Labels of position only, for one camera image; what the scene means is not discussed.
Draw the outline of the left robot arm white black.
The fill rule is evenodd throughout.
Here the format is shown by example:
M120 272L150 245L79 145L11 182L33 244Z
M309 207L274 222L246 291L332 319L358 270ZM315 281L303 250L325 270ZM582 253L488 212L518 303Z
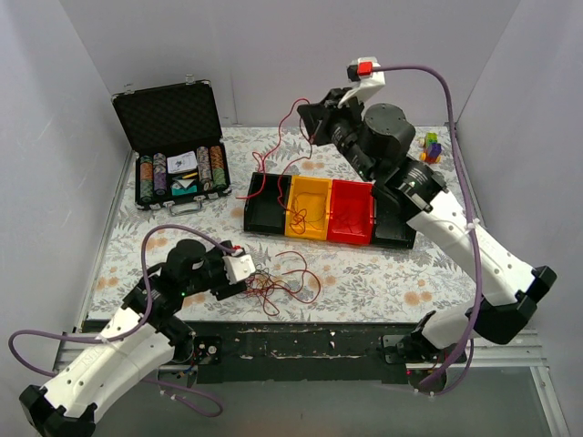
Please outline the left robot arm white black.
M242 293L255 273L251 255L230 241L212 249L183 239L123 299L106 327L59 373L30 385L19 401L42 436L90 436L105 412L159 366L194 354L192 328L178 318L184 300Z

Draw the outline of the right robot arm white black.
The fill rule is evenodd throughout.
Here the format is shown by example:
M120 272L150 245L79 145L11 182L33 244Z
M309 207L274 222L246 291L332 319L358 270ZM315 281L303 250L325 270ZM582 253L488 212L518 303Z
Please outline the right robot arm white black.
M341 102L348 97L347 103ZM432 240L476 284L477 299L426 314L391 351L404 361L433 361L456 343L482 337L507 344L523 330L557 279L548 266L532 267L513 256L479 224L445 180L410 158L415 136L401 108L365 107L346 88L334 88L297 112L315 146L333 144L365 181L373 197L397 220Z

